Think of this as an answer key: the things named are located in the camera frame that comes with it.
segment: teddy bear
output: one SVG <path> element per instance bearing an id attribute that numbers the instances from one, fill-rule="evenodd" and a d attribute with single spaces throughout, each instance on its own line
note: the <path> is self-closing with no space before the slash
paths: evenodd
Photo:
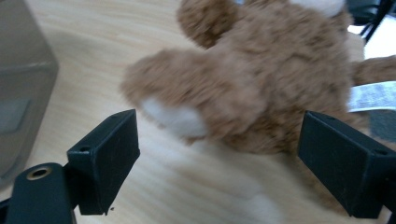
<path id="1" fill-rule="evenodd" d="M 395 57 L 349 61 L 344 0 L 183 0 L 177 20 L 200 48 L 143 58 L 120 88 L 133 106 L 191 141 L 297 158 L 306 110 L 367 133 L 367 117 L 348 113 L 350 89 L 396 80 Z"/>

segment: white paper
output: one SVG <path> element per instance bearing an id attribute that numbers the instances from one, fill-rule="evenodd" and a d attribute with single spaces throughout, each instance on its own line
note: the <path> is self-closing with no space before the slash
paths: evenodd
<path id="1" fill-rule="evenodd" d="M 396 81 L 353 87 L 347 105 L 349 112 L 396 110 Z"/>

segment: gray container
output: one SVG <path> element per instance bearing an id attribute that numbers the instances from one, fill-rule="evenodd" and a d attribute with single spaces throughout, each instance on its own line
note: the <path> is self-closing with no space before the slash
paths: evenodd
<path id="1" fill-rule="evenodd" d="M 371 111 L 370 125 L 373 136 L 396 143 L 396 111 Z"/>
<path id="2" fill-rule="evenodd" d="M 22 0 L 0 0 L 0 188 L 24 169 L 58 64 Z"/>

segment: black plastic bracket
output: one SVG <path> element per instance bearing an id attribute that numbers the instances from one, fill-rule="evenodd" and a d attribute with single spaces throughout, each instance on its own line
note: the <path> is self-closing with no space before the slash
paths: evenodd
<path id="1" fill-rule="evenodd" d="M 106 214 L 140 155 L 134 110 L 104 120 L 67 151 L 69 163 L 44 163 L 22 172 L 0 203 L 0 223 L 76 223 Z"/>
<path id="2" fill-rule="evenodd" d="M 299 157 L 351 216 L 378 218 L 383 205 L 395 212 L 396 152 L 374 139 L 308 111 Z"/>

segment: wooden table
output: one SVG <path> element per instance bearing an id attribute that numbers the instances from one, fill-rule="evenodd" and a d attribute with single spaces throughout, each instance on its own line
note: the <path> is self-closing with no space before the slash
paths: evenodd
<path id="1" fill-rule="evenodd" d="M 111 114 L 133 108 L 125 67 L 164 48 L 194 48 L 178 29 L 179 0 L 28 0 L 61 69 L 28 167 L 65 152 Z M 352 41 L 362 58 L 362 43 Z M 141 157 L 107 217 L 78 223 L 374 223 L 323 208 L 283 155 L 205 142 L 187 146 L 138 113 Z M 9 197 L 10 189 L 0 193 Z"/>

